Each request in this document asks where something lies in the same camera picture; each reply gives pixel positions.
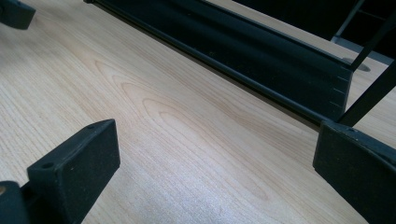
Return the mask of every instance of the wood grain pattern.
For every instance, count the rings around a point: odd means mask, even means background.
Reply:
[[[22,185],[32,162],[114,118],[121,168],[85,223],[364,223],[315,173],[315,130],[97,7],[26,3],[37,9],[28,31],[0,27],[1,180]],[[367,63],[373,72],[356,75],[352,99],[385,68]],[[394,99],[359,128],[375,124],[394,144]]]

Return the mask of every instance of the wood grain surface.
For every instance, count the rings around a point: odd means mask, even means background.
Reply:
[[[229,1],[339,57],[356,54]],[[291,113],[82,0],[29,0],[0,25],[0,180],[90,123],[117,122],[121,168],[84,223],[364,223],[316,174],[318,133]],[[386,66],[365,62],[355,100]],[[394,92],[357,127],[395,147]]]

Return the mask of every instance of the table surface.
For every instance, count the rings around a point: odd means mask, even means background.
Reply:
[[[85,223],[364,223],[312,167],[318,132],[263,97],[82,0],[24,1],[0,25],[0,180],[82,127],[117,122],[121,167]],[[356,53],[211,0],[340,58]],[[367,59],[348,105],[386,68]],[[355,127],[395,147],[395,91]]]

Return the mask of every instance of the light wood tabletop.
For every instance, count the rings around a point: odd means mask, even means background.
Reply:
[[[85,223],[364,223],[312,167],[318,131],[224,75],[82,0],[26,0],[0,25],[0,180],[84,126],[117,122],[121,167]],[[211,0],[336,55],[356,53]],[[349,105],[386,68],[366,60]],[[395,91],[356,128],[396,147]]]

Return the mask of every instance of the black pole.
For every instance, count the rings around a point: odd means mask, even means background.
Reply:
[[[376,44],[384,37],[384,35],[393,27],[396,22],[396,10],[388,17],[388,19],[384,22],[384,24],[379,28],[374,37],[370,40],[370,42],[364,47],[358,57],[353,61],[352,65],[350,65],[350,69],[355,72],[358,69],[359,65],[364,61],[364,59],[370,54],[370,52],[374,49]]]
[[[348,111],[338,120],[339,123],[353,126],[361,120],[382,98],[396,86],[396,61],[361,95]]]

